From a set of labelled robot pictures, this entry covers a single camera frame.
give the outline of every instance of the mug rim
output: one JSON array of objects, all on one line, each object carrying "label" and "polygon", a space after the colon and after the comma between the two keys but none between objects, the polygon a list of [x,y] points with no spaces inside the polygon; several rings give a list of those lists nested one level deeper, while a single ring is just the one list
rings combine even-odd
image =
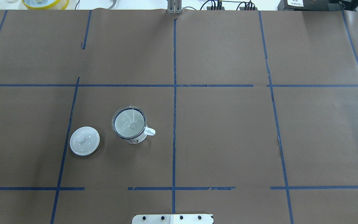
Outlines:
[{"label": "mug rim", "polygon": [[[143,116],[143,119],[145,120],[145,125],[143,126],[142,130],[137,133],[136,135],[134,136],[130,136],[130,137],[125,137],[125,136],[122,136],[120,133],[118,133],[118,131],[115,129],[115,120],[117,119],[118,115],[120,113],[122,113],[123,111],[126,111],[126,110],[136,110],[138,111],[139,113],[141,113],[141,115]],[[127,139],[127,140],[131,140],[131,139],[135,139],[139,136],[141,136],[145,129],[146,129],[146,115],[145,115],[145,112],[138,106],[135,106],[135,105],[128,105],[128,106],[123,106],[121,108],[119,108],[115,113],[114,113],[114,116],[112,117],[112,120],[111,120],[111,126],[112,126],[112,129],[114,130],[114,132],[118,135],[118,137],[122,138],[122,139]]]}]

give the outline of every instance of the mug handle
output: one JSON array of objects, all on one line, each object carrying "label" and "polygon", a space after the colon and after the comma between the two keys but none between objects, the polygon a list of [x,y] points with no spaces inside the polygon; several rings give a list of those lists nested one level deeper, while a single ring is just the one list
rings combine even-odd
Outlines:
[{"label": "mug handle", "polygon": [[153,136],[153,135],[155,135],[155,130],[152,128],[146,127],[145,134],[148,136]]}]

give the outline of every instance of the label sticker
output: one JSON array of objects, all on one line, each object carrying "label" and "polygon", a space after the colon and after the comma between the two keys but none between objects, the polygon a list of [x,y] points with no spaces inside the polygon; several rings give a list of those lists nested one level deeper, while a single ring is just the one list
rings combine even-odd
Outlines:
[{"label": "label sticker", "polygon": [[288,5],[303,7],[303,0],[287,0]]}]

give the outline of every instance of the gray tabletop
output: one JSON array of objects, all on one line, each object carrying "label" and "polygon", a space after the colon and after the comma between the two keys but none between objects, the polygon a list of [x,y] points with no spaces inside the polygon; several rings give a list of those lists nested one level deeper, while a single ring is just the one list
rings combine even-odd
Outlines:
[{"label": "gray tabletop", "polygon": [[0,224],[173,213],[358,223],[358,13],[0,11]]}]

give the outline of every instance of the white mug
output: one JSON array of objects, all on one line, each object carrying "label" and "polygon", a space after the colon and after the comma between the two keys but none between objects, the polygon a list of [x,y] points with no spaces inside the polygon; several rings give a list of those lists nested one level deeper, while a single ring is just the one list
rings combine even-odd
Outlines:
[{"label": "white mug", "polygon": [[118,137],[130,144],[137,144],[147,136],[155,135],[155,130],[147,127],[146,115],[137,106],[121,107],[112,117],[111,126]]}]

